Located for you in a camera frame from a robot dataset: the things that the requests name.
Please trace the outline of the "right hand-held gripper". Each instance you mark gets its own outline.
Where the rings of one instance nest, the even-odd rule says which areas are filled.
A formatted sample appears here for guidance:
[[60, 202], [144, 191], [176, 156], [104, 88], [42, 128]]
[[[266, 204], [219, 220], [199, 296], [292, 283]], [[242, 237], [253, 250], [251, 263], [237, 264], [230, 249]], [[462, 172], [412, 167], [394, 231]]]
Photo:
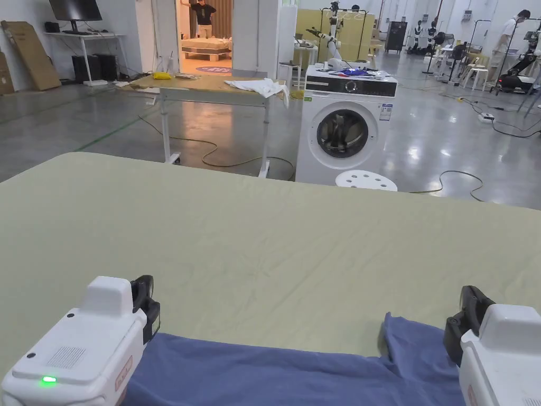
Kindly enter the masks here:
[[459, 370], [466, 405], [540, 405], [540, 314], [497, 304], [479, 288], [461, 290], [443, 344]]

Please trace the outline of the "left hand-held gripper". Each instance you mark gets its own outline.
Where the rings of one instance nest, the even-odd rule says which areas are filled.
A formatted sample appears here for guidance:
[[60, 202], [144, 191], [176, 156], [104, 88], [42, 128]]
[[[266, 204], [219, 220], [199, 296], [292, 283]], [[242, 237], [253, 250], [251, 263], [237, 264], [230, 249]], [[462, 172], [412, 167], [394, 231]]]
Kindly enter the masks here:
[[98, 276], [5, 375], [2, 405], [119, 405], [161, 324], [154, 278]]

